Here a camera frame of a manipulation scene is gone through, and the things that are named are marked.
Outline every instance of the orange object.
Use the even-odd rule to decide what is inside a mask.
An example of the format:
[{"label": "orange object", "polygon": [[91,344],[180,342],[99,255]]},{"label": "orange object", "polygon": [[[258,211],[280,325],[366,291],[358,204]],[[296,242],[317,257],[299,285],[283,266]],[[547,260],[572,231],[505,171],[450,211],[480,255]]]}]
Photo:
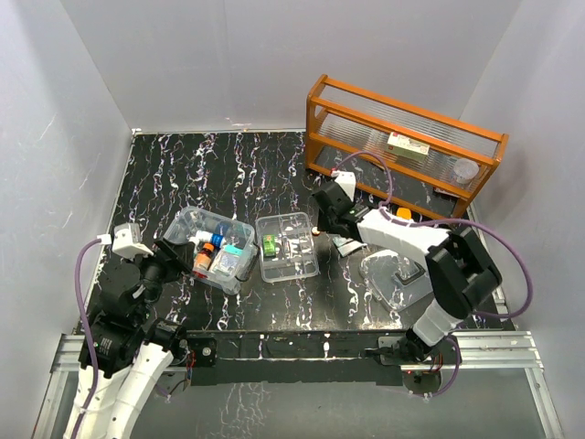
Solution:
[{"label": "orange object", "polygon": [[412,220],[412,212],[410,209],[399,208],[396,212],[396,216],[402,218],[403,220]]},{"label": "orange object", "polygon": [[[195,263],[193,264],[193,271],[196,270],[207,270],[209,265],[211,265],[211,260],[213,259],[213,251],[216,248],[213,244],[206,242],[203,244],[203,249],[197,254],[195,257]],[[199,273],[199,277],[206,277],[204,274]]]},{"label": "orange object", "polygon": [[[459,197],[450,215],[455,218],[462,216],[494,173],[508,141],[508,134],[494,133],[327,75],[321,75],[311,88],[306,105],[306,168],[331,175],[331,169],[317,165],[324,149],[333,148],[347,154],[376,153],[392,172],[416,178]],[[428,145],[427,157],[414,160],[392,154],[388,147],[390,133]],[[378,164],[373,157],[360,158]],[[479,166],[479,172],[469,183],[460,184],[453,178],[453,166],[460,158],[473,160]],[[384,190],[361,182],[356,186],[377,197],[388,196]],[[443,218],[440,213],[417,206],[416,200],[392,197],[392,202],[426,217]]]}]

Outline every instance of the black marble table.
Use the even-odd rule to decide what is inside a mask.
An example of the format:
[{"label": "black marble table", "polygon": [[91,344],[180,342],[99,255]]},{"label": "black marble table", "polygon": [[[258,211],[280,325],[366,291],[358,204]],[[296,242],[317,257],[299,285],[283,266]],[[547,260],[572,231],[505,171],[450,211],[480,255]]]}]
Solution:
[{"label": "black marble table", "polygon": [[[128,221],[140,224],[144,243],[161,237],[175,215],[186,206],[210,210],[228,218],[255,224],[259,217],[297,211],[316,212],[309,206],[311,192],[325,177],[304,169],[303,133],[144,134],[134,139],[112,226]],[[341,153],[330,151],[324,163],[338,163]],[[382,172],[363,160],[354,160],[357,178],[385,190]],[[452,209],[452,200],[432,193],[416,180],[394,176],[395,193],[422,206]],[[378,202],[368,194],[359,197]],[[153,318],[181,322],[189,330],[363,330],[402,329],[420,316],[428,301],[405,312],[388,312],[368,291],[358,267],[375,249],[366,248],[340,258],[331,238],[314,238],[319,275],[297,281],[267,284],[260,267],[242,285],[240,294],[224,295],[193,279],[165,286]],[[100,294],[100,280],[121,263],[108,249],[91,301]],[[492,300],[485,311],[495,312]],[[500,328],[494,319],[473,317],[468,328]]]}]

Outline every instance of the robotic arm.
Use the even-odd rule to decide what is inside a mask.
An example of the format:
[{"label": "robotic arm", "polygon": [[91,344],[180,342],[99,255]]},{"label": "robotic arm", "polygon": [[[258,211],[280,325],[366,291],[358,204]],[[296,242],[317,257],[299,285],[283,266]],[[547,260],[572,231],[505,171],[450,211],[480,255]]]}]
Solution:
[{"label": "robotic arm", "polygon": [[335,171],[332,176],[335,180],[313,193],[319,230],[389,248],[429,272],[434,300],[393,347],[407,361],[423,361],[497,288],[502,276],[471,227],[405,227],[404,219],[389,215],[388,220],[379,209],[354,202],[353,173]]},{"label": "robotic arm", "polygon": [[[112,250],[124,261],[101,283],[99,302],[89,315],[98,368],[90,361],[87,340],[80,353],[80,381],[64,438],[129,438],[150,392],[175,358],[188,349],[186,330],[157,319],[147,334],[143,325],[163,291],[193,267],[195,244],[164,239],[154,251],[141,243],[138,224],[114,229]],[[87,408],[83,405],[95,392]]]}]

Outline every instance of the wooden frame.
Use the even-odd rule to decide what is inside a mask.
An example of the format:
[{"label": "wooden frame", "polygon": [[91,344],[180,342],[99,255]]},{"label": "wooden frame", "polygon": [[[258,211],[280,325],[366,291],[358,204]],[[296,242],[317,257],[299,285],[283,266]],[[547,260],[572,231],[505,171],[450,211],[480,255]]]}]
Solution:
[{"label": "wooden frame", "polygon": [[[389,120],[382,119],[378,117],[379,114],[374,116],[371,114],[367,114],[366,112],[361,112],[349,108],[339,102],[329,101],[321,97],[326,87],[332,87],[340,91],[345,91],[352,95],[356,95],[361,98],[365,98],[367,100],[375,102],[376,104],[386,105],[388,107],[393,107],[394,109],[399,109],[403,112],[415,114],[419,117],[423,117],[436,123],[440,123],[442,126],[454,128],[459,132],[465,132],[466,134],[472,134],[474,136],[482,137],[483,139],[488,139],[489,141],[495,143],[494,154],[493,156],[482,155],[474,151],[471,151],[469,148],[466,148],[465,145],[454,145],[450,142],[446,142],[444,140],[435,138],[425,133],[420,133],[419,131],[414,131],[413,129],[401,126],[400,124],[393,123]],[[339,140],[329,138],[324,134],[320,134],[319,131],[327,117],[343,118],[346,121],[349,121],[350,123],[357,123],[359,125],[369,127],[372,130],[377,130],[379,132],[387,134],[391,132],[404,134],[408,137],[428,144],[431,149],[444,155],[468,158],[476,162],[480,167],[480,172],[472,181],[472,183],[466,185],[466,187],[471,188],[469,189],[465,187],[456,186],[453,182],[448,181],[445,178],[437,178],[428,175],[428,173],[422,172],[421,170],[415,168],[415,166],[404,166],[403,164],[401,165],[399,163],[396,163],[397,160],[389,159],[388,155],[385,157],[386,165],[393,172],[399,172],[409,177],[417,178],[418,180],[433,185],[434,187],[446,190],[457,195],[459,199],[457,200],[455,207],[453,209],[452,212],[453,217],[462,216],[462,214],[465,212],[469,204],[482,189],[485,182],[494,173],[495,169],[499,166],[500,162],[502,161],[505,146],[508,140],[507,134],[494,133],[485,130],[484,128],[480,128],[469,123],[464,123],[456,119],[443,116],[441,114],[437,114],[436,112],[424,110],[414,105],[410,105],[405,102],[400,102],[388,98],[386,96],[374,93],[372,91],[360,89],[359,87],[346,84],[340,80],[333,80],[331,78],[328,78],[327,75],[321,75],[319,80],[311,88],[309,94],[307,95],[306,105],[307,114],[305,137],[305,167],[315,170],[319,173],[325,174],[327,176],[331,175],[331,170],[316,164],[317,157],[321,154],[321,151],[323,150],[324,146],[330,146],[350,154],[357,151],[361,151],[363,148],[363,145],[348,145],[346,143],[340,142]],[[315,114],[317,108],[319,108],[320,110],[318,114]],[[372,163],[377,162],[376,159],[366,155],[363,156],[362,158]],[[377,197],[385,198],[387,196],[383,191],[376,189],[374,187],[364,185],[362,183],[358,183],[357,187]],[[430,218],[434,219],[444,218],[437,212],[433,212],[420,206],[415,206],[404,199],[392,197],[392,202],[399,204],[400,206],[409,208],[411,210],[417,211],[420,214]]]}]

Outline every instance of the white wall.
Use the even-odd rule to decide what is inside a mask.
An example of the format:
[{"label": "white wall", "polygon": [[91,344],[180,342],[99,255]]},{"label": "white wall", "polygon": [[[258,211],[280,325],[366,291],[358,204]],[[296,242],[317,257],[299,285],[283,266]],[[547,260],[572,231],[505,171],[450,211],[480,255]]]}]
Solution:
[{"label": "white wall", "polygon": [[[585,3],[525,1],[463,119],[510,133],[504,161],[477,199],[481,219],[526,256],[536,296],[519,319],[533,331],[568,438],[585,419]],[[492,245],[516,308],[524,279]]]},{"label": "white wall", "polygon": [[[59,0],[0,0],[0,436],[29,437],[130,131]],[[88,285],[97,252],[83,273]]]},{"label": "white wall", "polygon": [[459,117],[519,4],[61,2],[126,121],[147,132],[304,127],[322,73]]}]

